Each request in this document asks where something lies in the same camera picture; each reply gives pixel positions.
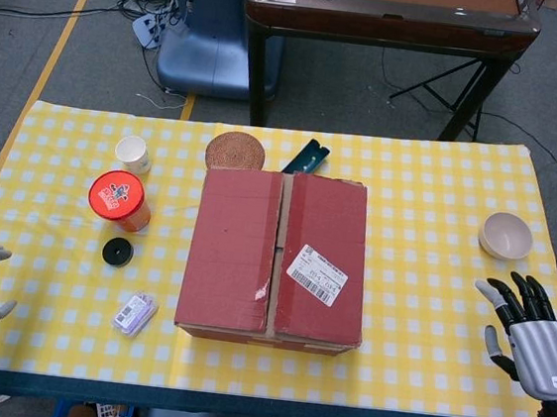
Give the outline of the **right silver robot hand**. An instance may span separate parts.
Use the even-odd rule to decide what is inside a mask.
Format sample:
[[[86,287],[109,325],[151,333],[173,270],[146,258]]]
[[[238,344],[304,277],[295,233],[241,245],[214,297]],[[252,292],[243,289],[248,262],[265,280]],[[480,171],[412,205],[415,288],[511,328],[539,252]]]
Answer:
[[[492,304],[503,326],[511,356],[500,347],[496,327],[484,330],[491,361],[518,382],[530,397],[557,401],[557,318],[544,287],[531,275],[510,274],[518,287],[514,295],[508,285],[490,277],[475,287]]]

